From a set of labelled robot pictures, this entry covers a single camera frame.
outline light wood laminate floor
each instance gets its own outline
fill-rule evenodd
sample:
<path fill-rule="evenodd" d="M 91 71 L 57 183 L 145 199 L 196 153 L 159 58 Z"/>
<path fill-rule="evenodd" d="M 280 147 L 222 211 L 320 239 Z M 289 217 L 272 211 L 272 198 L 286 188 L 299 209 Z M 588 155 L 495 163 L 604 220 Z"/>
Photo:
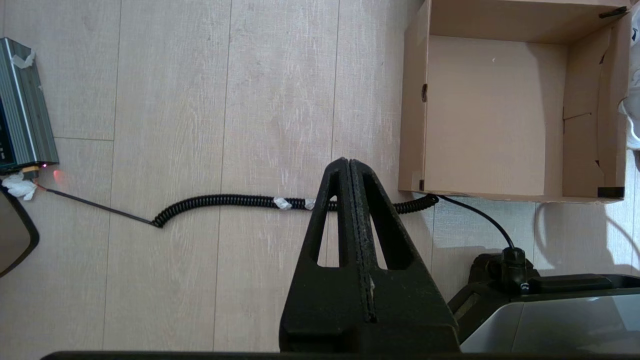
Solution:
<path fill-rule="evenodd" d="M 358 158 L 393 201 L 403 33 L 420 0 L 0 0 L 32 47 L 61 163 L 46 186 L 152 218 L 208 193 L 313 197 Z M 638 274 L 640 178 L 603 205 L 465 199 L 544 274 Z M 56 350 L 277 351 L 310 213 L 207 208 L 164 229 L 38 193 L 39 246 L 0 279 L 0 359 Z M 440 203 L 403 222 L 444 297 L 502 249 Z M 321 262 L 337 261 L 329 219 Z"/>

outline black coiled cord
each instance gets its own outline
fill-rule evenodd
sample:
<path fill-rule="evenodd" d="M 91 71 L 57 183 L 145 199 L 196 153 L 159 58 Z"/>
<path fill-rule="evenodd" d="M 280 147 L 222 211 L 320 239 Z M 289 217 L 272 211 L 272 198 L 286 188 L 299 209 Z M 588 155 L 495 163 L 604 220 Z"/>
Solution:
<path fill-rule="evenodd" d="M 270 208 L 270 209 L 278 208 L 278 205 L 276 205 L 273 198 L 268 196 L 235 195 L 235 194 L 204 195 L 204 196 L 197 196 L 197 197 L 192 197 L 190 199 L 178 201 L 175 204 L 168 206 L 166 209 L 162 210 L 160 214 L 158 214 L 153 220 L 147 220 L 141 217 L 137 217 L 136 215 L 125 213 L 124 211 L 112 209 L 112 208 L 109 208 L 108 206 L 96 204 L 95 202 L 84 200 L 82 198 L 75 197 L 73 195 L 69 195 L 67 193 L 59 192 L 57 190 L 47 189 L 44 186 L 39 185 L 37 183 L 36 185 L 46 192 L 51 192 L 56 195 L 66 197 L 68 199 L 82 202 L 83 204 L 95 206 L 96 208 L 110 211 L 114 214 L 122 215 L 123 217 L 127 217 L 132 220 L 143 222 L 145 224 L 155 226 L 155 227 L 160 227 L 160 228 L 162 228 L 169 220 L 173 219 L 174 217 L 176 217 L 177 215 L 185 211 L 189 211 L 197 208 L 203 208 L 205 206 L 235 205 L 235 206 L 252 206 L 255 208 Z M 510 248 L 512 249 L 515 248 L 513 246 L 513 241 L 511 241 L 511 238 L 509 237 L 509 234 L 507 234 L 507 232 L 502 228 L 502 226 L 500 226 L 500 224 L 498 224 L 498 222 L 495 221 L 492 217 L 474 208 L 471 205 L 464 204 L 460 201 L 450 199 L 443 195 L 436 196 L 428 193 L 427 195 L 419 199 L 406 201 L 406 202 L 399 202 L 397 204 L 394 204 L 394 208 L 396 209 L 396 212 L 399 214 L 415 213 L 418 211 L 422 211 L 424 209 L 428 209 L 431 206 L 434 206 L 435 204 L 437 204 L 438 197 L 452 204 L 461 206 L 465 209 L 469 209 L 474 213 L 477 213 L 478 215 L 481 215 L 483 218 L 487 219 L 491 224 L 493 224 L 500 231 L 500 233 L 504 236 L 504 239 L 507 241 L 507 244 L 509 244 Z M 289 197 L 289 198 L 285 198 L 285 200 L 289 204 L 291 204 L 292 209 L 308 210 L 305 207 L 305 203 L 306 203 L 305 199 L 300 199 L 297 197 Z M 335 201 L 330 201 L 328 207 L 329 207 L 329 211 L 336 211 L 338 208 L 338 203 Z"/>
<path fill-rule="evenodd" d="M 305 199 L 297 197 L 285 198 L 285 200 L 291 204 L 291 209 L 295 210 L 307 210 L 305 207 Z M 438 202 L 438 197 L 435 195 L 427 194 L 419 199 L 411 200 L 407 202 L 399 202 L 394 204 L 394 207 L 399 214 L 409 214 L 434 206 Z M 236 194 L 220 194 L 220 195 L 204 195 L 192 197 L 182 201 L 178 201 L 173 205 L 168 206 L 162 210 L 150 224 L 156 227 L 163 227 L 169 220 L 173 219 L 177 215 L 197 208 L 203 208 L 206 206 L 251 206 L 254 208 L 270 208 L 278 209 L 278 206 L 273 202 L 272 197 L 261 195 L 236 195 Z M 338 203 L 335 201 L 329 202 L 329 211 L 336 211 Z"/>

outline gray power inverter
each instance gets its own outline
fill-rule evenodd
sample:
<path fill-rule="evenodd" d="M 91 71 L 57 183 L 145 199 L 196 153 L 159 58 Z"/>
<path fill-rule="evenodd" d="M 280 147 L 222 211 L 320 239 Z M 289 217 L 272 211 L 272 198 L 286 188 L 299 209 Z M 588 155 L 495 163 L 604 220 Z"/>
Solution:
<path fill-rule="evenodd" d="M 35 177 L 38 167 L 58 163 L 35 55 L 9 38 L 0 44 L 0 175 L 25 169 L 25 178 Z"/>

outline cardboard box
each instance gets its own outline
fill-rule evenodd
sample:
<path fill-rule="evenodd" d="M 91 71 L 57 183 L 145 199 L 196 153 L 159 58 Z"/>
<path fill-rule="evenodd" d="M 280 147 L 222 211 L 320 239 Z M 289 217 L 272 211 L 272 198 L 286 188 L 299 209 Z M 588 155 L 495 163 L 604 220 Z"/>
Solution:
<path fill-rule="evenodd" d="M 426 0 L 404 35 L 399 189 L 622 199 L 626 10 L 627 0 Z"/>

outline gray machine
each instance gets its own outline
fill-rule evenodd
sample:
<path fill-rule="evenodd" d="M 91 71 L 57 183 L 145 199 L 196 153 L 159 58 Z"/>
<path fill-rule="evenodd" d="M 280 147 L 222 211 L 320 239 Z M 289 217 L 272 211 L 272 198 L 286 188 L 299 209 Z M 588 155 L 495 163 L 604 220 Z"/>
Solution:
<path fill-rule="evenodd" d="M 58 163 L 35 53 L 9 38 L 0 39 L 0 175 Z"/>
<path fill-rule="evenodd" d="M 478 256 L 449 301 L 462 352 L 640 354 L 640 278 L 544 277 L 515 251 Z"/>

